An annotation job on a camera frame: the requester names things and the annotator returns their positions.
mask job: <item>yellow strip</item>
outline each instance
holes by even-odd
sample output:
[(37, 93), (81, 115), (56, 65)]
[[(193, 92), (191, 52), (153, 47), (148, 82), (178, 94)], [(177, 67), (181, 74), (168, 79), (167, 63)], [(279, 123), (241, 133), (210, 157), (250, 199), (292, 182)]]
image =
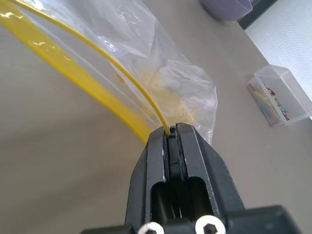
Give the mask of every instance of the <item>yellow strip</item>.
[(144, 143), (147, 142), (152, 130), (7, 0), (0, 0), (0, 23), (57, 71), (121, 118)]
[(26, 9), (27, 11), (30, 11), (30, 12), (38, 15), (39, 17), (42, 17), (42, 18), (50, 21), (53, 24), (56, 24), (57, 26), (61, 27), (65, 31), (67, 31), (67, 32), (73, 34), (74, 36), (76, 36), (77, 38), (81, 39), (82, 41), (84, 41), (85, 43), (90, 45), (92, 48), (94, 48), (96, 51), (98, 51), (101, 55), (103, 55), (107, 60), (109, 60), (116, 68), (118, 68), (141, 91), (141, 93), (148, 100), (148, 102), (150, 103), (152, 108), (155, 110), (157, 116), (159, 117), (161, 123), (164, 126), (166, 133), (168, 135), (170, 134), (169, 124), (168, 124), (166, 118), (163, 116), (158, 104), (153, 100), (153, 98), (150, 96), (148, 91), (143, 86), (141, 86), (141, 84), (117, 60), (115, 60), (107, 52), (105, 52), (104, 50), (99, 48), (92, 41), (90, 41), (89, 39), (84, 37), (82, 34), (76, 32), (72, 28), (70, 28), (70, 27), (66, 26), (65, 24), (57, 21), (56, 19), (48, 16), (47, 14), (45, 14), (41, 11), (38, 11), (37, 9), (34, 9), (31, 6), (26, 5), (23, 1), (20, 1), (20, 0), (9, 0), (9, 1), (15, 3), (16, 5), (24, 8), (24, 9)]

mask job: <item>plastic bag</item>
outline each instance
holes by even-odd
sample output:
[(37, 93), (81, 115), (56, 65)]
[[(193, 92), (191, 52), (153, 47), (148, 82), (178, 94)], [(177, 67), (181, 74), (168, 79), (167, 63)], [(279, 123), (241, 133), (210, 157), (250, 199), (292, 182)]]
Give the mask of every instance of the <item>plastic bag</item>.
[[(217, 108), (215, 85), (202, 68), (190, 64), (142, 2), (19, 2), (67, 25), (108, 52), (148, 90), (170, 125), (191, 124), (211, 143)], [(161, 126), (146, 98), (119, 69), (36, 12), (21, 5), (18, 8), (152, 130)]]

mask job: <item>purple bowl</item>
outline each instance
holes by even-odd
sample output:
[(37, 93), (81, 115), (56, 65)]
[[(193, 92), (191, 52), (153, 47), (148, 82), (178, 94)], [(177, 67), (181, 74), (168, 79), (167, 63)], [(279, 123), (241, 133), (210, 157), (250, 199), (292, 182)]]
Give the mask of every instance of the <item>purple bowl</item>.
[(209, 13), (222, 21), (242, 18), (253, 10), (249, 0), (200, 0)]

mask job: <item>ziplock bag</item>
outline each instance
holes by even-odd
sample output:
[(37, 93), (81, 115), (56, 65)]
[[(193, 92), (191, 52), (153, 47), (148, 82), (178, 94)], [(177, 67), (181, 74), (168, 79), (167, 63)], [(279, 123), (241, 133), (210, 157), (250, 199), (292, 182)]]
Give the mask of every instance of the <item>ziplock bag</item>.
[(1, 23), (144, 141), (193, 125), (211, 143), (216, 88), (139, 0), (0, 0)]

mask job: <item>clear plastic box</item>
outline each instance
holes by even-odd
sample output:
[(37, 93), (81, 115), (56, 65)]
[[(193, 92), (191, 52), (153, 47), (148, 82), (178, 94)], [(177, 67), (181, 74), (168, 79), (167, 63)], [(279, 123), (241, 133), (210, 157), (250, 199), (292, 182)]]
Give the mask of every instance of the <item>clear plastic box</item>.
[(289, 125), (312, 116), (312, 101), (287, 68), (265, 66), (247, 86), (272, 126)]

